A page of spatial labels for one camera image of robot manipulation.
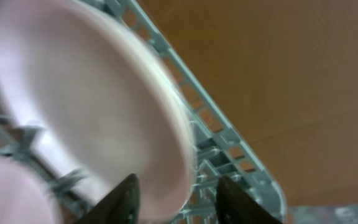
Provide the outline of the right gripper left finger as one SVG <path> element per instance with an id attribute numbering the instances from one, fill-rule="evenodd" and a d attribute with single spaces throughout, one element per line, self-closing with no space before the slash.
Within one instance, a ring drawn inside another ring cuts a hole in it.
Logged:
<path id="1" fill-rule="evenodd" d="M 139 179 L 130 174 L 75 224 L 137 224 L 139 208 Z"/>

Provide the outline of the large white plate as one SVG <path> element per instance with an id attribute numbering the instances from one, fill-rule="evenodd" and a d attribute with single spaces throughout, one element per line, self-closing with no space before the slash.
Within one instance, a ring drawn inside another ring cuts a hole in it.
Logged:
<path id="1" fill-rule="evenodd" d="M 0 99 L 14 122 L 38 124 L 37 151 L 99 202 L 140 181 L 141 222 L 166 222 L 195 181 L 194 137 L 174 80 L 145 42 L 80 1 L 0 1 Z"/>

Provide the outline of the small pink bowl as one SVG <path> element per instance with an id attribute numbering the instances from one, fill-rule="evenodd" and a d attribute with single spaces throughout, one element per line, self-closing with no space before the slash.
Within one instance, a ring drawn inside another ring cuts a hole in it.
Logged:
<path id="1" fill-rule="evenodd" d="M 61 224 L 60 206 L 28 167 L 0 156 L 0 224 Z"/>

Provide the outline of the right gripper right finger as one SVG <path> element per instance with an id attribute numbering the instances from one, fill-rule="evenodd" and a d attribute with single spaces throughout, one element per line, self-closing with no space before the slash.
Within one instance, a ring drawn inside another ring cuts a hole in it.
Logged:
<path id="1" fill-rule="evenodd" d="M 218 180 L 215 210 L 220 224 L 282 224 L 228 176 Z"/>

